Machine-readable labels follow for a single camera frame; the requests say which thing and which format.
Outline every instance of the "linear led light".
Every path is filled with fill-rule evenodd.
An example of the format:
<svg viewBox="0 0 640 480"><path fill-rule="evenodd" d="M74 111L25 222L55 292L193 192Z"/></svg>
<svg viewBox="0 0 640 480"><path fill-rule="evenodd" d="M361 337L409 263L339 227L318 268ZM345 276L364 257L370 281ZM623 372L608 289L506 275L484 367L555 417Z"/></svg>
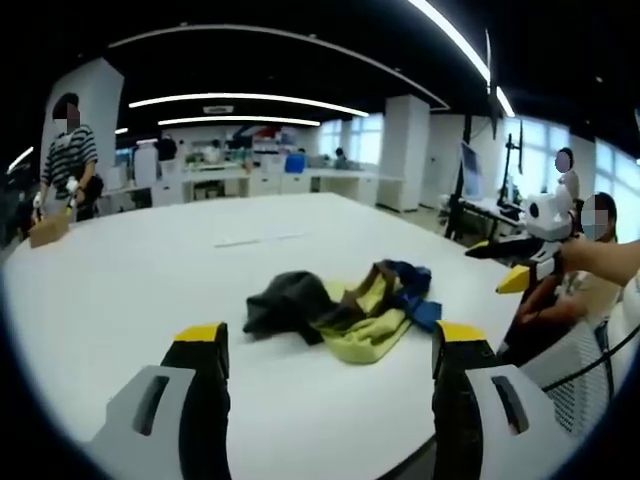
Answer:
<svg viewBox="0 0 640 480"><path fill-rule="evenodd" d="M223 98L226 100L271 100L274 102L298 103L300 105L309 105L311 107L328 108L329 110L337 110L339 112L358 115L359 117L368 117L367 112L355 110L353 108L341 107L332 103L317 102L315 100L307 100L304 98L284 97L281 95L263 95L261 93L192 93L188 95L172 95L170 97L152 98L150 100L141 100L129 104L129 108L143 107L145 105L154 105L156 103L178 102L181 100L210 100Z"/></svg>
<svg viewBox="0 0 640 480"><path fill-rule="evenodd" d="M298 125L309 125L311 127L319 127L320 122L312 120L301 120L299 118L283 118L283 117L260 117L250 115L218 115L211 117L191 117L191 118L175 118L173 120L160 120L158 125L175 125L176 123L191 122L273 122L273 123L295 123Z"/></svg>
<svg viewBox="0 0 640 480"><path fill-rule="evenodd" d="M22 160L24 160L27 157L27 155L29 155L31 152L33 152L33 147L27 148L24 152L18 155L18 158L16 158L13 162L11 162L11 165L9 165L9 168L7 168L7 173L11 173L11 170L16 168L16 165L18 165Z"/></svg>
<svg viewBox="0 0 640 480"><path fill-rule="evenodd" d="M435 23L440 30L442 30L452 41L456 44L456 46L465 54L465 56L471 61L476 70L482 75L482 78L485 79L487 84L491 81L491 72L489 71L489 67L487 67L480 56L476 53L473 47L467 42L467 40L456 30L456 28L442 16L442 14L436 10L429 2L425 0L407 0L410 4L424 13L429 19ZM497 97L500 105L502 105L502 109L508 117L515 117L515 113L509 104L509 100L505 96L502 88L497 88Z"/></svg>

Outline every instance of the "computer monitor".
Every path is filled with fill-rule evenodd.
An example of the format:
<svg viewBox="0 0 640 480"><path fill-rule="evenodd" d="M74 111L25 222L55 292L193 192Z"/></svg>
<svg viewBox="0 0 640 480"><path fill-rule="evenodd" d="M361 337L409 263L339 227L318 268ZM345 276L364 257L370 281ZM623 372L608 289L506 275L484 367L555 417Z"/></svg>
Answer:
<svg viewBox="0 0 640 480"><path fill-rule="evenodd" d="M480 200L484 197L482 188L482 172L478 154L465 142L461 143L462 156L462 196L469 200Z"/></svg>

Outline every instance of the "black cable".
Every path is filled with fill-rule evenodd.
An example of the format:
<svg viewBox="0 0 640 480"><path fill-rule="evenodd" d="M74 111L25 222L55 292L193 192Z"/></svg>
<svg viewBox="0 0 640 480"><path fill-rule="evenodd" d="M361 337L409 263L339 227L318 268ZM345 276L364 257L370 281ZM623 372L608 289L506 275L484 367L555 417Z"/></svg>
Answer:
<svg viewBox="0 0 640 480"><path fill-rule="evenodd" d="M631 330L631 333L629 333L629 335L627 335L624 338L624 340L622 340L618 345L613 347L608 352L604 353L598 360L596 360L595 362L590 363L586 367L581 368L580 370L578 370L577 372L572 373L571 375L567 375L566 377L561 378L560 380L557 380L557 381L553 382L550 385L547 385L546 387L544 387L542 389L542 391L546 393L549 390L553 390L554 388L558 388L559 386L564 385L565 383L568 383L568 382L570 382L572 380L575 380L576 378L581 377L585 373L593 370L598 365L600 365L602 362L604 362L604 361L608 360L609 358L611 358L618 350L620 350L627 343L629 343L629 341L638 333L638 331L640 331L640 325L638 325L636 328Z"/></svg>

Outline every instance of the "striped shirt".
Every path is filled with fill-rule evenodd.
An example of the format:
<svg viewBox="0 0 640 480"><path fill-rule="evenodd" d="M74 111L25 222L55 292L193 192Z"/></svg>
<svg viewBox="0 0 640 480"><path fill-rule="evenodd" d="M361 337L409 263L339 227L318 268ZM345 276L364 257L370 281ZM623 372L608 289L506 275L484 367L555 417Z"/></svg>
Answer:
<svg viewBox="0 0 640 480"><path fill-rule="evenodd" d="M56 199L69 197L67 181L69 177L79 180L84 174L85 165L98 161L93 130L80 125L70 134L61 133L55 137L42 169L42 182L56 189Z"/></svg>

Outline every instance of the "black ceiling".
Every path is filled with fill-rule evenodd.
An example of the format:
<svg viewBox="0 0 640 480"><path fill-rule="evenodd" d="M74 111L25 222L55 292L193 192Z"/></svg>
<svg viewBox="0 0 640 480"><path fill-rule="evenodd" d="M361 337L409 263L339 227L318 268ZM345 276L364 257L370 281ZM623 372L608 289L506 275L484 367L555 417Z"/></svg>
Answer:
<svg viewBox="0 0 640 480"><path fill-rule="evenodd" d="M189 31L108 48L141 33L180 24L229 24L315 35L370 57L413 80L454 113L489 114L480 75L453 43L406 0L237 1L167 11L143 9L77 17L55 11L25 24L4 42L5 64L20 72L12 92L10 138L3 161L39 145L49 89L65 72L104 56L125 76L120 127L154 128L157 120L202 115L203 103L177 102L130 110L129 102L204 92L288 95L382 111L384 98L412 93L442 106L396 76L343 53L300 40L247 31ZM492 38L496 78L517 114L569 125L584 137L599 136L640 157L633 116L640 107L640 6L611 1L437 0L431 2L486 60L485 28ZM233 104L234 114L323 120L338 112L273 102Z"/></svg>

